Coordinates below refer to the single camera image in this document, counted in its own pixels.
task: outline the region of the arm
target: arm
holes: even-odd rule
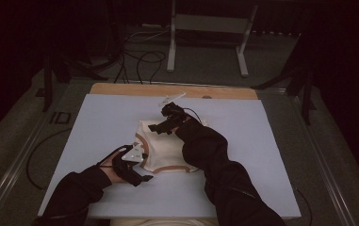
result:
[[[71,172],[57,185],[43,216],[35,219],[32,225],[67,226],[83,225],[89,204],[103,197],[103,189],[113,183],[128,182],[138,186],[152,176],[140,176],[132,170],[136,163],[122,161],[123,154],[132,146],[122,146],[95,166],[80,173]]]
[[[261,200],[244,167],[229,160],[225,137],[194,119],[175,134],[185,142],[185,161],[204,171],[205,193],[216,206],[220,226],[285,225]]]

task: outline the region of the black glove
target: black glove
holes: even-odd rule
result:
[[[158,134],[167,133],[168,135],[172,133],[173,128],[180,126],[189,116],[182,107],[174,103],[165,105],[161,114],[167,119],[158,125],[149,125],[149,128],[152,132],[157,132]]]
[[[141,182],[150,181],[153,178],[153,176],[151,176],[151,175],[140,176],[136,171],[134,171],[132,169],[132,167],[135,166],[136,164],[138,164],[139,162],[131,162],[131,161],[122,160],[122,157],[126,153],[128,153],[130,150],[132,150],[132,148],[133,148],[132,145],[121,146],[120,148],[114,150],[114,152],[109,154],[102,161],[97,163],[97,166],[102,167],[102,166],[100,166],[100,164],[102,164],[106,159],[108,159],[115,152],[120,152],[112,159],[112,162],[111,162],[112,168],[114,169],[115,173],[117,173],[117,175],[119,177],[121,177],[123,180],[125,180],[127,183],[129,183],[133,186],[138,186],[138,185],[140,185]]]

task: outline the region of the gray floor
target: gray floor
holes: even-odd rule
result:
[[[234,44],[198,45],[179,41],[174,73],[166,72],[167,60],[156,73],[152,83],[180,83],[230,87],[249,87],[278,75],[296,40],[289,37],[252,35],[246,48],[250,76],[239,76]],[[168,53],[167,37],[126,45],[133,51],[162,51]],[[141,53],[130,52],[138,57]],[[153,55],[144,59],[156,60]],[[128,79],[135,83],[138,60],[125,57]],[[120,65],[101,72],[112,82]],[[141,63],[139,72],[149,82],[158,64]],[[41,73],[33,86],[0,122],[0,225],[29,225],[37,215],[44,191],[31,185],[25,175],[27,151],[41,140],[73,126],[85,95],[95,83],[83,76],[70,84],[55,83],[55,100],[50,110],[42,113],[43,99],[35,97],[42,87]],[[281,152],[302,217],[286,221],[287,225],[359,225],[359,168],[352,158],[325,104],[314,89],[311,126],[300,117],[297,98],[283,94],[286,81],[274,88],[258,91],[267,110],[273,134]],[[70,112],[68,124],[49,123],[54,111]],[[69,132],[47,139],[39,146],[30,162],[30,175],[46,187],[64,148]]]

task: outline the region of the black wire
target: black wire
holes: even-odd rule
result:
[[[46,138],[43,139],[41,142],[39,142],[39,143],[35,146],[35,148],[33,148],[32,152],[31,152],[30,155],[28,156],[28,159],[26,160],[26,177],[27,177],[27,179],[29,180],[29,182],[30,182],[33,186],[35,186],[37,189],[43,191],[43,190],[45,189],[45,187],[38,186],[38,185],[32,180],[32,178],[30,177],[29,165],[30,165],[30,160],[32,159],[33,154],[35,153],[36,150],[38,150],[38,148],[41,146],[41,144],[43,144],[43,143],[44,143],[45,141],[47,141],[49,138],[52,138],[52,137],[57,136],[57,135],[59,135],[59,134],[65,133],[65,132],[70,131],[70,130],[72,130],[72,129],[73,129],[73,128],[65,129],[65,130],[59,131],[59,132],[57,132],[57,133],[55,133],[55,134],[52,134],[52,135],[50,135],[49,137],[46,137]]]
[[[305,196],[302,194],[302,192],[296,187],[294,186],[293,184],[291,184],[294,189],[299,192],[299,194],[302,196],[302,198],[304,199],[305,203],[306,203],[306,206],[308,207],[308,212],[309,212],[309,223],[308,223],[308,226],[311,226],[312,225],[312,220],[313,220],[313,216],[312,216],[312,210],[311,210],[311,206],[309,205],[309,202],[308,200],[305,198]]]
[[[197,113],[196,113],[195,111],[193,111],[193,110],[190,109],[190,108],[183,108],[183,109],[184,109],[184,110],[190,110],[190,111],[192,111],[192,112],[194,113],[194,115],[196,115],[196,117],[197,117],[197,119],[199,120],[200,124],[203,124],[203,123],[202,123],[202,120],[200,120],[199,115],[197,115]]]
[[[141,62],[145,62],[145,63],[159,63],[158,65],[158,68],[153,72],[152,76],[150,77],[149,79],[149,82],[150,84],[152,84],[152,81],[153,81],[153,78],[154,76],[156,75],[156,73],[160,70],[161,66],[162,66],[162,61],[164,59],[166,59],[166,55],[161,52],[161,51],[152,51],[152,52],[149,52],[149,51],[131,51],[131,52],[140,52],[140,53],[144,53],[143,55],[141,55],[140,57],[137,57],[137,56],[133,56],[131,54],[128,53],[128,51],[124,51],[124,53],[130,57],[133,57],[135,59],[138,60],[138,63],[137,63],[137,67],[136,67],[136,72],[137,72],[137,76],[138,76],[138,79],[140,81],[141,84],[143,84],[143,81],[141,79],[141,76],[140,76],[140,71],[139,71],[139,65]],[[158,60],[154,60],[154,61],[151,61],[151,60],[145,60],[144,58],[148,55],[154,55],[158,58]]]

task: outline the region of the white table surface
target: white table surface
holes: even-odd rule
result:
[[[47,189],[41,216],[57,183],[69,172],[96,164],[123,144],[131,144],[139,121],[164,121],[158,106],[163,97],[88,94],[79,111],[55,174]],[[228,142],[228,155],[249,172],[264,202],[282,218],[301,216],[267,115],[258,100],[181,98],[177,105],[197,112]],[[139,174],[152,174],[135,167]],[[160,172],[138,187],[116,184],[90,206],[93,218],[214,218],[204,194],[204,175]]]

